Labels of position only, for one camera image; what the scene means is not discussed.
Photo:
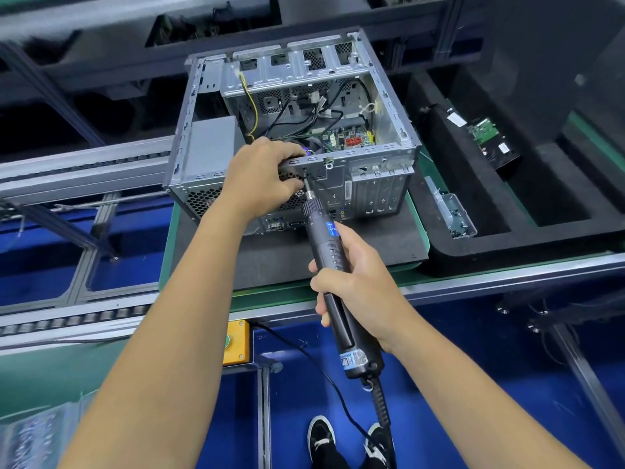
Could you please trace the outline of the person's left black shoe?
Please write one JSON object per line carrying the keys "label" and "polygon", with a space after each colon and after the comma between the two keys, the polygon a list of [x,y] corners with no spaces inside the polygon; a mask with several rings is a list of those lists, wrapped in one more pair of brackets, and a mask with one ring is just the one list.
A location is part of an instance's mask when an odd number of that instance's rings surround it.
{"label": "person's left black shoe", "polygon": [[311,469],[334,469],[340,454],[334,429],[325,416],[318,415],[311,420],[307,439]]}

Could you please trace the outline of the clear plastic bag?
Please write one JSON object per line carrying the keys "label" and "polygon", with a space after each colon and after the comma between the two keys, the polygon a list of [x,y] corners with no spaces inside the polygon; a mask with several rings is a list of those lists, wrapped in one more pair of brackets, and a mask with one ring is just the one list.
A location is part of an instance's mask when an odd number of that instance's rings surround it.
{"label": "clear plastic bag", "polygon": [[97,393],[0,417],[0,469],[56,469]]}

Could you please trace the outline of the black electric screwdriver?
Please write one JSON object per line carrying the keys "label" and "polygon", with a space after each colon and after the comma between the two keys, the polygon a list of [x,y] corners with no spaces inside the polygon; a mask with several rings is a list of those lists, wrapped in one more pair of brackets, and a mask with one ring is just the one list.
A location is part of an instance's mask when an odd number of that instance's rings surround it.
{"label": "black electric screwdriver", "polygon": [[[302,213],[317,269],[351,272],[331,215],[306,178],[303,183],[306,200],[302,204]],[[378,340],[364,329],[338,296],[325,293],[324,303],[346,376],[361,380],[364,388],[372,391],[384,369]]]}

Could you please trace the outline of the person's right hand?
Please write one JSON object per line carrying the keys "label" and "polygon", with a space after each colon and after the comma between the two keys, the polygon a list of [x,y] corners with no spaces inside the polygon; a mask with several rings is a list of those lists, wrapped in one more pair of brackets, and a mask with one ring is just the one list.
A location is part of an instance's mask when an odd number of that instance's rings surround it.
{"label": "person's right hand", "polygon": [[374,270],[370,273],[349,273],[334,269],[317,269],[315,260],[309,263],[313,273],[311,288],[317,292],[316,312],[321,323],[329,327],[331,320],[324,303],[324,294],[332,293],[344,301],[355,319],[381,344],[393,353],[394,341],[410,307],[379,253],[374,249]]}

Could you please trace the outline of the grey metal computer case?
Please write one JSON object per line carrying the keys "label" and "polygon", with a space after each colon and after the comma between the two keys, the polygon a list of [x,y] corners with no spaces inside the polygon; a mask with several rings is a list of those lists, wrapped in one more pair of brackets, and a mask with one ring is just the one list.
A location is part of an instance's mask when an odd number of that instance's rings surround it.
{"label": "grey metal computer case", "polygon": [[[192,220],[201,219],[223,188],[182,185],[192,124],[228,116],[237,118],[246,144],[260,137],[299,144],[306,155],[285,160],[279,176],[309,180],[333,220],[401,209],[421,141],[364,30],[196,54],[187,61],[162,187]],[[375,146],[321,154],[308,148],[313,135],[362,124]]]}

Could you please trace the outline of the person's right forearm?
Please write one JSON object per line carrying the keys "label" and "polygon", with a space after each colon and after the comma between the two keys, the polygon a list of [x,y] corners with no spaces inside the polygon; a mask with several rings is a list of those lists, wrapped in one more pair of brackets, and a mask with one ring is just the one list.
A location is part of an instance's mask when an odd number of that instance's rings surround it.
{"label": "person's right forearm", "polygon": [[378,339],[470,469],[591,469],[410,305],[382,323]]}

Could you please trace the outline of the aluminium conveyor rail frame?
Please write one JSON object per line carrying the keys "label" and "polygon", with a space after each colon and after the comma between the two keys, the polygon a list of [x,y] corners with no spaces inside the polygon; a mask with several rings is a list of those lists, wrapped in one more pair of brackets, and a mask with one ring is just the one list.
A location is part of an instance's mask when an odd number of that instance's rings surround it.
{"label": "aluminium conveyor rail frame", "polygon": [[[61,202],[160,185],[172,136],[0,164],[0,197],[19,205]],[[158,297],[158,283],[90,292],[99,262],[87,249],[67,292],[55,299],[0,306],[0,356],[126,338]],[[402,294],[415,305],[509,291],[546,291],[625,274],[625,253],[603,254],[478,275],[409,277]]]}

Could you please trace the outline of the green computer motherboard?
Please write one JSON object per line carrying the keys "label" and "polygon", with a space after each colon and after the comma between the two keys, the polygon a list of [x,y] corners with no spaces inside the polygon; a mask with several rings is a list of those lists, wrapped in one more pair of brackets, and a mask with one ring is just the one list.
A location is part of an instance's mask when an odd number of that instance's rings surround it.
{"label": "green computer motherboard", "polygon": [[335,127],[307,139],[308,148],[317,154],[375,146],[374,134],[365,125]]}

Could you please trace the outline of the silver metal drive bracket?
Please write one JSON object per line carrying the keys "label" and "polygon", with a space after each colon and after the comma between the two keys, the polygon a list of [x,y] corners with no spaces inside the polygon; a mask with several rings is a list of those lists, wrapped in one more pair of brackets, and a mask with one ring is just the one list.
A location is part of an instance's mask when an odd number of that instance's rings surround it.
{"label": "silver metal drive bracket", "polygon": [[425,177],[425,181],[451,237],[453,239],[460,239],[476,236],[478,230],[457,195],[437,188],[434,181],[429,176]]}

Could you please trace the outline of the hard disk drive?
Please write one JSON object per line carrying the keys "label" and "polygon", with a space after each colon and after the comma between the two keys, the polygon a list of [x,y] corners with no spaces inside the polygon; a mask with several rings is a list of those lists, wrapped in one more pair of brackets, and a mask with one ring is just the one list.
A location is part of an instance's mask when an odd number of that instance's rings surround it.
{"label": "hard disk drive", "polygon": [[510,176],[521,161],[521,155],[506,135],[489,118],[477,119],[466,126],[482,156],[500,176]]}

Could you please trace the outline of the person's right black shoe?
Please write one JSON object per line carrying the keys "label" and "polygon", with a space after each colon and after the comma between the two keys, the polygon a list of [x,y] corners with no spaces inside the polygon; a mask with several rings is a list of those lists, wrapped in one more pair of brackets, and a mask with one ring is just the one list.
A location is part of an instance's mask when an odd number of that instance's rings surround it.
{"label": "person's right black shoe", "polygon": [[373,423],[364,443],[365,457],[360,469],[392,469],[386,448],[384,430],[379,423]]}

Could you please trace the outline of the black foam mat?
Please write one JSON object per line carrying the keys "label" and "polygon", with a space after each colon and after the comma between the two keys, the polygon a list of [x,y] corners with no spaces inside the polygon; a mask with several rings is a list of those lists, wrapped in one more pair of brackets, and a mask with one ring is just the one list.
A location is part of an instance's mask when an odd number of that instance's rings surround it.
{"label": "black foam mat", "polygon": [[[395,215],[348,220],[346,225],[375,248],[391,269],[417,267],[428,259],[429,239],[409,194],[405,195],[401,210]],[[174,205],[160,270],[160,290],[181,260],[196,229],[193,220]],[[311,276],[308,264],[312,258],[304,229],[245,236],[237,256],[233,290],[301,281]]]}

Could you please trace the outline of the person's left hand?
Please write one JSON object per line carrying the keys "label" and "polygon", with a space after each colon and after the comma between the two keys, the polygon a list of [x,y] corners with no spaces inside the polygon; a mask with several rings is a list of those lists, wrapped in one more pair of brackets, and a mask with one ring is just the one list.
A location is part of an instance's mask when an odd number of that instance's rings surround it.
{"label": "person's left hand", "polygon": [[260,137],[232,158],[215,205],[224,206],[245,224],[271,210],[271,180],[280,178],[279,165],[305,155],[296,143]]}

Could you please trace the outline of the yellow button box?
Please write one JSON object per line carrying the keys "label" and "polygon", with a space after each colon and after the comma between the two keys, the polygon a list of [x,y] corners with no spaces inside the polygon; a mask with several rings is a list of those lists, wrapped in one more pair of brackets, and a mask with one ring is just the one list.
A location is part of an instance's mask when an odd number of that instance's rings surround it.
{"label": "yellow button box", "polygon": [[229,321],[223,355],[223,368],[253,362],[253,344],[246,320]]}

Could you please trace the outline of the person's left forearm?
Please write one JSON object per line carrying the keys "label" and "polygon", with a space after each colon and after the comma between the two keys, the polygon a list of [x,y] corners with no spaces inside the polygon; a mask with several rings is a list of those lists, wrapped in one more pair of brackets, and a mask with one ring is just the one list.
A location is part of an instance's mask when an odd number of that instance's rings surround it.
{"label": "person's left forearm", "polygon": [[58,469],[194,469],[221,383],[236,257],[261,214],[220,197],[133,332]]}

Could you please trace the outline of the grey power supply unit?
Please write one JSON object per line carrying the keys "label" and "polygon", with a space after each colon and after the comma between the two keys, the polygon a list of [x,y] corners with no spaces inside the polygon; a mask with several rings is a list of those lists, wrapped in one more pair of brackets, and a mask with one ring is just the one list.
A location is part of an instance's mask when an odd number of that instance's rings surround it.
{"label": "grey power supply unit", "polygon": [[232,158],[245,144],[234,116],[193,122],[182,185],[188,188],[223,183]]}

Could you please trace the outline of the green pallet board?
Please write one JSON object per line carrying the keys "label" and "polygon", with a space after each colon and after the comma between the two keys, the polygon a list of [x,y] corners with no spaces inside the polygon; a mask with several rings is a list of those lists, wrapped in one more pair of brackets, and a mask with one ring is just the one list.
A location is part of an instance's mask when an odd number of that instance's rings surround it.
{"label": "green pallet board", "polygon": [[[422,262],[417,267],[411,267],[409,269],[391,269],[388,266],[387,268],[398,286],[409,286],[414,284],[416,279],[420,277],[420,267],[425,262],[426,261]],[[233,291],[230,310],[232,312],[239,312],[261,307],[272,307],[312,300],[314,298],[314,293],[309,287],[310,278],[311,276],[301,281],[283,283],[277,286],[265,286],[251,290]]]}

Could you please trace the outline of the black foam tray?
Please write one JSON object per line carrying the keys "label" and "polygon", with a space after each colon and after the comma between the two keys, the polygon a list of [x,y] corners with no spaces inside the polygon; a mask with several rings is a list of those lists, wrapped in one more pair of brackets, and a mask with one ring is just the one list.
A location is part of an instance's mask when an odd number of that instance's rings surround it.
{"label": "black foam tray", "polygon": [[[404,106],[425,149],[409,191],[430,243],[421,266],[427,275],[451,277],[625,252],[625,198],[608,195],[560,142],[533,142],[469,69],[413,73]],[[490,166],[466,126],[447,120],[449,110],[467,124],[484,117],[496,124],[521,155],[510,176]],[[476,236],[451,237],[426,176],[457,195]]]}

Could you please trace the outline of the person's black shoe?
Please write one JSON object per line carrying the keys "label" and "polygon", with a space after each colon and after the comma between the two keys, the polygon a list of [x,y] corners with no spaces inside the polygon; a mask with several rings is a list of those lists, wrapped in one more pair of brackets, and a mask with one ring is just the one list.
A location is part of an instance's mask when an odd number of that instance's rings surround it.
{"label": "person's black shoe", "polygon": [[364,443],[365,457],[360,469],[392,469],[386,448],[384,430],[379,423],[373,423]]}
{"label": "person's black shoe", "polygon": [[334,429],[325,416],[318,415],[311,420],[307,439],[311,469],[334,469],[340,454]]}

